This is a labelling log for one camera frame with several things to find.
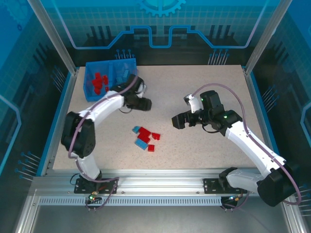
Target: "speckled table surface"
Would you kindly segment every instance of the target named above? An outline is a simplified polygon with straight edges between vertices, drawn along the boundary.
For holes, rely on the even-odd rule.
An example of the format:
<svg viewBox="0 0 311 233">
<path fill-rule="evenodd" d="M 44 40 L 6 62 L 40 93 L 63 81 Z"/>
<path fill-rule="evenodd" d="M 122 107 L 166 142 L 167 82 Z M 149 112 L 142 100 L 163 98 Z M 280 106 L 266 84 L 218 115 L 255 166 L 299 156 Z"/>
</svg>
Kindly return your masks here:
<svg viewBox="0 0 311 233">
<path fill-rule="evenodd" d="M 145 97 L 152 100 L 148 112 L 133 110 L 129 114 L 113 112 L 96 129 L 95 159 L 101 169 L 197 169 L 254 167 L 250 159 L 220 133 L 208 134 L 201 126 L 177 130 L 171 118 L 189 110 L 183 97 L 207 83 L 221 83 L 232 88 L 241 98 L 248 127 L 262 140 L 259 123 L 245 82 L 241 66 L 143 66 L 139 76 L 148 86 Z M 69 111 L 86 109 L 83 92 L 85 68 L 81 67 L 72 94 Z M 239 103 L 225 89 L 217 91 L 226 110 L 242 115 Z M 155 152 L 143 151 L 134 142 L 134 126 L 160 133 L 161 140 L 151 140 Z M 53 169 L 76 169 L 59 145 Z"/>
</svg>

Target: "gear logo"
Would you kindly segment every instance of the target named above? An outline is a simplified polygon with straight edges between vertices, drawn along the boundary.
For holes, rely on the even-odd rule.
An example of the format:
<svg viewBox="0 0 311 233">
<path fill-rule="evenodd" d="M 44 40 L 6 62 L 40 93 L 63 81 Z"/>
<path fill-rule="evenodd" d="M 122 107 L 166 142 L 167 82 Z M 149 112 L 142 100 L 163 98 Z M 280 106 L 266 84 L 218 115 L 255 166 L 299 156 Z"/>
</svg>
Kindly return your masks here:
<svg viewBox="0 0 311 233">
<path fill-rule="evenodd" d="M 26 0 L 0 0 L 0 5 L 5 6 L 13 19 L 22 24 L 29 13 Z"/>
<path fill-rule="evenodd" d="M 151 13 L 152 16 L 162 15 L 169 16 L 170 13 L 175 14 L 176 9 L 181 9 L 181 4 L 186 0 L 138 0 L 141 10 L 145 10 L 146 14 Z"/>
</svg>

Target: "blue block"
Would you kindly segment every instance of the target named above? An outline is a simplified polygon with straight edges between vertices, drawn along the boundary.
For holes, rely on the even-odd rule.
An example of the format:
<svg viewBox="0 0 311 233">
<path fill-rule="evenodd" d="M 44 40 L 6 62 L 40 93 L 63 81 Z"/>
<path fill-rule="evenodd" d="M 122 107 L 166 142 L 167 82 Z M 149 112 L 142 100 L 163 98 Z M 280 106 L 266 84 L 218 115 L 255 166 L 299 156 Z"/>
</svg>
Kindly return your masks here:
<svg viewBox="0 0 311 233">
<path fill-rule="evenodd" d="M 134 133 L 138 133 L 138 130 L 140 129 L 140 126 L 135 126 L 133 129 L 132 129 L 132 131 L 134 132 Z"/>
<path fill-rule="evenodd" d="M 123 74 L 123 82 L 125 83 L 128 80 L 129 72 L 128 69 L 125 70 Z"/>
<path fill-rule="evenodd" d="M 121 84 L 121 83 L 123 83 L 123 78 L 118 76 L 117 77 L 117 84 Z"/>
<path fill-rule="evenodd" d="M 137 139 L 136 142 L 135 142 L 135 144 L 136 144 L 137 146 L 139 146 L 140 148 L 142 148 L 143 150 L 146 150 L 147 147 L 148 147 L 148 144 L 145 143 L 145 142 L 143 142 L 143 141 L 141 141 L 140 139 Z"/>
</svg>

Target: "glass panel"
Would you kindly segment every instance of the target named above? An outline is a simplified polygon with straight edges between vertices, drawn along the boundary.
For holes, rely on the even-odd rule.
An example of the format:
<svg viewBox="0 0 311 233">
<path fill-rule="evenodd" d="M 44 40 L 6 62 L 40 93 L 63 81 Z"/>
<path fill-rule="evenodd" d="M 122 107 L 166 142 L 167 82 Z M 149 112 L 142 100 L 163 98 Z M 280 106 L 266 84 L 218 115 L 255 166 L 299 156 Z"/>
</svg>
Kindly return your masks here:
<svg viewBox="0 0 311 233">
<path fill-rule="evenodd" d="M 42 2 L 77 66 L 245 65 L 279 0 Z"/>
<path fill-rule="evenodd" d="M 68 71 L 27 1 L 0 4 L 0 222 L 13 232 Z"/>
<path fill-rule="evenodd" d="M 281 156 L 301 167 L 301 210 L 310 223 L 311 2 L 293 0 L 254 76 Z"/>
</svg>

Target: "toy block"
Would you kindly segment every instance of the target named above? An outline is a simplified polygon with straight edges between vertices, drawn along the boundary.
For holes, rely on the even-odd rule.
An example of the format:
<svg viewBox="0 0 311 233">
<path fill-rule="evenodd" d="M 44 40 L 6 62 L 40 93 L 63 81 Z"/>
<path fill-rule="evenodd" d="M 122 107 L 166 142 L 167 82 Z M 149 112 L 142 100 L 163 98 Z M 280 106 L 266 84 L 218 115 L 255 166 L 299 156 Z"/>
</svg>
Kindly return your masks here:
<svg viewBox="0 0 311 233">
<path fill-rule="evenodd" d="M 160 134 L 158 133 L 152 133 L 152 138 L 155 139 L 155 140 L 160 140 Z"/>
<path fill-rule="evenodd" d="M 104 82 L 105 85 L 108 85 L 109 81 L 108 81 L 107 75 L 103 76 L 103 82 Z"/>
<path fill-rule="evenodd" d="M 145 129 L 144 127 L 141 127 L 138 132 L 145 135 L 146 137 L 149 137 L 151 134 L 151 132 L 149 130 Z"/>
<path fill-rule="evenodd" d="M 132 129 L 132 131 L 133 131 L 134 133 L 138 134 L 139 129 L 140 129 L 140 126 L 135 126 L 135 127 Z"/>
<path fill-rule="evenodd" d="M 122 77 L 117 76 L 116 78 L 117 78 L 117 84 L 123 83 L 123 78 Z"/>
<path fill-rule="evenodd" d="M 103 87 L 103 84 L 101 84 L 101 83 L 97 83 L 97 84 L 95 84 L 95 85 L 94 85 L 94 87 L 95 87 L 96 89 L 101 90 L 101 89 L 102 89 L 102 87 Z"/>
<path fill-rule="evenodd" d="M 99 72 L 95 73 L 95 78 L 96 79 L 101 79 L 101 74 Z"/>
<path fill-rule="evenodd" d="M 96 95 L 100 95 L 101 94 L 100 89 L 97 89 L 97 88 L 94 89 L 94 92 L 96 93 Z"/>
<path fill-rule="evenodd" d="M 93 84 L 93 86 L 95 86 L 97 84 L 102 84 L 102 80 L 100 80 L 100 79 L 93 79 L 92 80 L 92 84 Z"/>
<path fill-rule="evenodd" d="M 140 133 L 137 138 L 139 138 L 144 143 L 150 142 L 150 138 L 147 137 L 145 134 L 142 134 L 142 133 Z"/>
<path fill-rule="evenodd" d="M 137 139 L 135 142 L 135 145 L 139 146 L 140 148 L 142 148 L 143 150 L 146 150 L 148 147 L 148 144 L 141 141 L 140 139 Z"/>
<path fill-rule="evenodd" d="M 154 152 L 155 151 L 155 146 L 154 145 L 149 145 L 148 146 L 148 151 L 149 152 Z"/>
</svg>

